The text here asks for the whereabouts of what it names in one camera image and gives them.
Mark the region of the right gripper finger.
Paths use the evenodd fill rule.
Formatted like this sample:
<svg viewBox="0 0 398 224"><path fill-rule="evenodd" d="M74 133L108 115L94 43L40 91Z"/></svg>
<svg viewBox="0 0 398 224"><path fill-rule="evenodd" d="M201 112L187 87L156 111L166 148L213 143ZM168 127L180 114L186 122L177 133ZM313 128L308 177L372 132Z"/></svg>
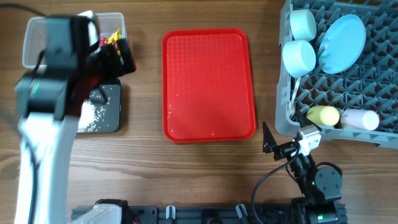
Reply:
<svg viewBox="0 0 398 224"><path fill-rule="evenodd" d="M277 149L277 143L265 121L262 122L263 130L263 147L264 153L273 153Z"/></svg>
<svg viewBox="0 0 398 224"><path fill-rule="evenodd" d="M305 115L303 115L302 113L297 113L297 121L299 122L301 128L304 128L304 127L306 127L306 126L310 126L310 125L313 124L313 123L312 123Z"/></svg>

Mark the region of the white plastic fork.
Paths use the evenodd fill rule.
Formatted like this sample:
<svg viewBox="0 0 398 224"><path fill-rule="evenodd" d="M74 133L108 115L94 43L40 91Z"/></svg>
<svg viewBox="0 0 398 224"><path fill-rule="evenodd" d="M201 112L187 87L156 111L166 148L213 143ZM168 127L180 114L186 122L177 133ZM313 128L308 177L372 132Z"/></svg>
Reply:
<svg viewBox="0 0 398 224"><path fill-rule="evenodd" d="M295 80L295 86L294 86L294 90L292 92L292 97L290 99L290 105L289 105L289 118L293 118L294 114L295 114L295 99L297 96L297 92L299 90L300 87L300 82L301 82L301 77L297 78Z"/></svg>

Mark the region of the yellow plastic cup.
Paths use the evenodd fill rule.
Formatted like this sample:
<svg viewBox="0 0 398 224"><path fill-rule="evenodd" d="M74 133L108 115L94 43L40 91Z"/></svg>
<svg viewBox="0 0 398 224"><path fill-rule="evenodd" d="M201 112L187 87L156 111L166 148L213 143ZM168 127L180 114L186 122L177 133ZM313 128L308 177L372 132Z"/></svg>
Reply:
<svg viewBox="0 0 398 224"><path fill-rule="evenodd" d="M340 114L333 106L314 106L308 110L307 118L317 125L334 126L340 120Z"/></svg>

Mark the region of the yellow snack wrapper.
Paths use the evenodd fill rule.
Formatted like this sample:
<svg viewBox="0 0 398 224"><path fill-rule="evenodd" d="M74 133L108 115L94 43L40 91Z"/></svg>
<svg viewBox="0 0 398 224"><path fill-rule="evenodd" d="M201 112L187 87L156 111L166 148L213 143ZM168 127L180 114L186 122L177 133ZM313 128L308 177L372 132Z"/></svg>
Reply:
<svg viewBox="0 0 398 224"><path fill-rule="evenodd" d="M121 52L118 46L117 41L121 39L121 32L120 29L118 29L116 32L114 32L110 38L108 38L107 44L112 44L114 45L114 48L116 49L116 52L118 53L119 56L121 56Z"/></svg>

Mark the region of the white rice pile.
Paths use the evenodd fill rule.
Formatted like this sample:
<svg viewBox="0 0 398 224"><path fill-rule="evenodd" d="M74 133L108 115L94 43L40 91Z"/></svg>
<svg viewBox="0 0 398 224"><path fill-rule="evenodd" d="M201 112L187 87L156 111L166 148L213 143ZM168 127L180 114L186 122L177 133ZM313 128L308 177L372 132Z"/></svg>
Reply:
<svg viewBox="0 0 398 224"><path fill-rule="evenodd" d="M78 133L95 133L101 128L98 123L104 121L109 97L100 91L94 91L81 107Z"/></svg>

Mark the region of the light blue bowl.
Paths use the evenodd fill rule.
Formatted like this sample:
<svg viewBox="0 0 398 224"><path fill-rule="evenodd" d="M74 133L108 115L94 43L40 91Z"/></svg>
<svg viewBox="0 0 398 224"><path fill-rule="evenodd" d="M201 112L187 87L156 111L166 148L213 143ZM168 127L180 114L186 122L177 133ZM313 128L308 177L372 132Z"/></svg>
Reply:
<svg viewBox="0 0 398 224"><path fill-rule="evenodd" d="M294 78L311 72L317 62L315 51L306 40L287 42L282 49L282 60L287 72Z"/></svg>

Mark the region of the pink plastic cup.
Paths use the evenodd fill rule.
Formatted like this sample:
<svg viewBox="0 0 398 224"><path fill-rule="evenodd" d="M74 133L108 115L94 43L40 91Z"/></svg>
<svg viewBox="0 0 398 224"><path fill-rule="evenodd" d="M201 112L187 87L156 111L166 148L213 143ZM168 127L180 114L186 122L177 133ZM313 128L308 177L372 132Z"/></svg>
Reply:
<svg viewBox="0 0 398 224"><path fill-rule="evenodd" d="M348 109L341 115L343 128L375 130L380 123L379 115L371 110Z"/></svg>

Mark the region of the light blue plate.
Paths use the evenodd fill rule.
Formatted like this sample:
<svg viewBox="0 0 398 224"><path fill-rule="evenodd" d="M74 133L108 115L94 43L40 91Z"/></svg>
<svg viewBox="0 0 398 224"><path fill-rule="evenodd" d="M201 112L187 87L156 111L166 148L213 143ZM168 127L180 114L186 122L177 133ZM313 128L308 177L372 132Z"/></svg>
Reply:
<svg viewBox="0 0 398 224"><path fill-rule="evenodd" d="M320 49L324 49L318 61L327 74L349 69L359 58L366 43L366 28L362 20L353 14L337 19L326 31Z"/></svg>

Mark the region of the mint green bowl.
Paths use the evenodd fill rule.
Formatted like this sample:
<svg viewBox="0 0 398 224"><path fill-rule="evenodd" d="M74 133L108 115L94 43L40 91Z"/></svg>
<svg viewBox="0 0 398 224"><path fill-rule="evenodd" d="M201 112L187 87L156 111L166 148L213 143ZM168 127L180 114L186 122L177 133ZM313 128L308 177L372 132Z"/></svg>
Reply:
<svg viewBox="0 0 398 224"><path fill-rule="evenodd" d="M294 10L290 13L290 29L294 40L311 41L317 34L317 25L308 9Z"/></svg>

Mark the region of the red snack wrapper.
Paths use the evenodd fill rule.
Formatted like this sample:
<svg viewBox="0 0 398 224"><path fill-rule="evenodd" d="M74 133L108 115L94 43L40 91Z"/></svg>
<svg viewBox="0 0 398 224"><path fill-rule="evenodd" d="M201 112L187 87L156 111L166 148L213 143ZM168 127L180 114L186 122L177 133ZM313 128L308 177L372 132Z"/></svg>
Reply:
<svg viewBox="0 0 398 224"><path fill-rule="evenodd" d="M105 45L108 45L108 39L106 37L100 37L99 46L102 47L102 46L105 46Z"/></svg>

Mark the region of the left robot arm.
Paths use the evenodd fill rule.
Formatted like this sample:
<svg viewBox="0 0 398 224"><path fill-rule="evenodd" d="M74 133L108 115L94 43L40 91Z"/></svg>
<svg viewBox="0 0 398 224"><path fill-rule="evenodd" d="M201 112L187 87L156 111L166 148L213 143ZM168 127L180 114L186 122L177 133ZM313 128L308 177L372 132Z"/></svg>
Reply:
<svg viewBox="0 0 398 224"><path fill-rule="evenodd" d="M98 17L45 16L46 45L17 82L21 159L16 223L66 223L70 155L93 90L136 71L125 38L102 44Z"/></svg>

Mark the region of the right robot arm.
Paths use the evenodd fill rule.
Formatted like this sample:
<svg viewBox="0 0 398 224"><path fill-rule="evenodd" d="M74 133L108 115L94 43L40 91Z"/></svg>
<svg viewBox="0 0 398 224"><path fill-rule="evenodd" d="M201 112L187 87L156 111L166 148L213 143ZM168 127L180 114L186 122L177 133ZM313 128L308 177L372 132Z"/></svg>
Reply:
<svg viewBox="0 0 398 224"><path fill-rule="evenodd" d="M270 171L256 184L252 191L251 203L254 204L255 194L260 185L272 174L286 169L288 175L298 185L302 196L291 201L291 217L295 223L346 223L345 205L338 203L341 199L343 172L331 162L316 163L311 151L321 141L322 129L296 113L300 128L293 140L277 144L268 125L263 122L263 147L266 154L272 153L274 160L286 159L287 162Z"/></svg>

